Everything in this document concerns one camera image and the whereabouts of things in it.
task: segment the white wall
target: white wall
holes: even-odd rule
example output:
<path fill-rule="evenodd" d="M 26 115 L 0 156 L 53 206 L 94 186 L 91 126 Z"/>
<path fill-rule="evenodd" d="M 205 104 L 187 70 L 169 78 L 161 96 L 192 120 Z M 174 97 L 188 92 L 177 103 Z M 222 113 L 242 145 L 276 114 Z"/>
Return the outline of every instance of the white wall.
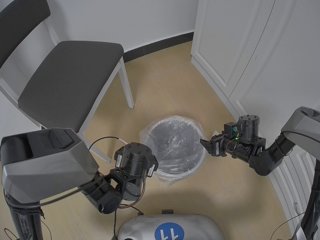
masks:
<path fill-rule="evenodd" d="M 0 0 L 0 10 L 12 1 Z M 194 31 L 198 0 L 48 0 L 48 4 L 51 23 L 61 41 L 116 42 L 129 51 Z M 46 29 L 40 24 L 3 65 L 0 77 L 20 95 L 52 48 Z M 0 137 L 10 127 L 21 129 L 16 132 L 25 131 L 25 126 L 30 128 L 32 123 L 27 118 L 22 120 L 24 116 L 15 107 L 3 102 L 1 94 Z"/>

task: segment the logo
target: logo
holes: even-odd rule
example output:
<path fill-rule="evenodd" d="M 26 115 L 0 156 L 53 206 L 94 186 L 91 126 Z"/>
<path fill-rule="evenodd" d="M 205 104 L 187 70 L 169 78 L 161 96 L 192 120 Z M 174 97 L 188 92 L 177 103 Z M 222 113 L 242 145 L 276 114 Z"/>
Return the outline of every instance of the logo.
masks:
<path fill-rule="evenodd" d="M 183 240 L 183 228 L 173 222 L 163 223 L 157 227 L 154 233 L 155 240 Z"/>

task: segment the chair backrest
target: chair backrest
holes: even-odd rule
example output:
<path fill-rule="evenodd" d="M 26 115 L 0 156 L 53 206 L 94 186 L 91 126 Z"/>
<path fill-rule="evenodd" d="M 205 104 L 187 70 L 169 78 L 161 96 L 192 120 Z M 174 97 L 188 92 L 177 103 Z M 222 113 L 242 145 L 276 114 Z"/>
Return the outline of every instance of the chair backrest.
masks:
<path fill-rule="evenodd" d="M 49 16 L 47 0 L 14 0 L 0 12 L 0 68 L 23 39 Z"/>

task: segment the chair seat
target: chair seat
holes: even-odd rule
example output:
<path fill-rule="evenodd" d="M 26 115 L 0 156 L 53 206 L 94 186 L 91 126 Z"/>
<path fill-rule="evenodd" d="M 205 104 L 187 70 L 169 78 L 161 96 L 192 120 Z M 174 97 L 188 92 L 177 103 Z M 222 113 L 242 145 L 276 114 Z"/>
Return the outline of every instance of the chair seat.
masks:
<path fill-rule="evenodd" d="M 18 107 L 47 128 L 78 132 L 123 53 L 118 43 L 60 42 L 30 78 Z"/>

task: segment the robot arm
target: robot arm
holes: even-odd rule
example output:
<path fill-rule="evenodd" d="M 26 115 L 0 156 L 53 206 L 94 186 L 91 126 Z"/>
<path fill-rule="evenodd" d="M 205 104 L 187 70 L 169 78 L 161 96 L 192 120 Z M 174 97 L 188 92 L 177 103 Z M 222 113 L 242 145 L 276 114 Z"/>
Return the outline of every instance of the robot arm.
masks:
<path fill-rule="evenodd" d="M 21 240 L 43 239 L 41 205 L 52 201 L 40 200 L 78 187 L 99 212 L 110 214 L 123 199 L 139 200 L 146 177 L 158 168 L 151 150 L 132 142 L 116 151 L 116 168 L 101 175 L 84 142 L 60 128 L 4 137 L 0 158 L 5 200 Z"/>
<path fill-rule="evenodd" d="M 222 134 L 212 136 L 210 141 L 201 139 L 200 143 L 212 156 L 225 157 L 229 153 L 248 163 L 261 176 L 277 168 L 295 145 L 314 156 L 317 160 L 309 202 L 292 237 L 294 240 L 313 239 L 320 217 L 320 112 L 303 106 L 296 109 L 267 149 L 266 139 L 258 136 L 258 127 L 257 115 L 244 115 L 237 123 L 226 123 Z"/>

